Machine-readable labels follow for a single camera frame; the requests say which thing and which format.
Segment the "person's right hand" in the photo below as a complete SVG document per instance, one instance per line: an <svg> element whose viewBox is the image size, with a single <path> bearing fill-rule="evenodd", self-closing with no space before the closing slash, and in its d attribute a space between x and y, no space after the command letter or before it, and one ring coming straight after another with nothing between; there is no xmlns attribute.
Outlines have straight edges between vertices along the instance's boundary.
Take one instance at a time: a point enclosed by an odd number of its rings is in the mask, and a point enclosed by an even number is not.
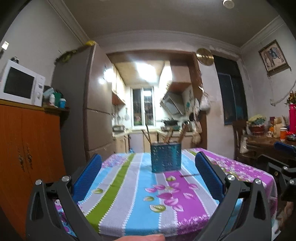
<svg viewBox="0 0 296 241"><path fill-rule="evenodd" d="M285 222L288 220L288 218L291 216L292 212L293 212L293 207L294 207L294 203L293 202L287 202L283 212L281 213L278 221L278 229L277 232L279 232L280 230L282 230L285 226Z"/></svg>

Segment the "person's left hand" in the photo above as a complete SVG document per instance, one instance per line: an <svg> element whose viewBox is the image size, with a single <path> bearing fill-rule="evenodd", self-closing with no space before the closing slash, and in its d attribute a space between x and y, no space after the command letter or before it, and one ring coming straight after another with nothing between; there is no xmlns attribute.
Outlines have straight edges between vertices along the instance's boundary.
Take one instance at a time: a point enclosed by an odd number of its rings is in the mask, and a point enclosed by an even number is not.
<svg viewBox="0 0 296 241"><path fill-rule="evenodd" d="M163 234L155 235L129 235L116 239L115 241L165 241Z"/></svg>

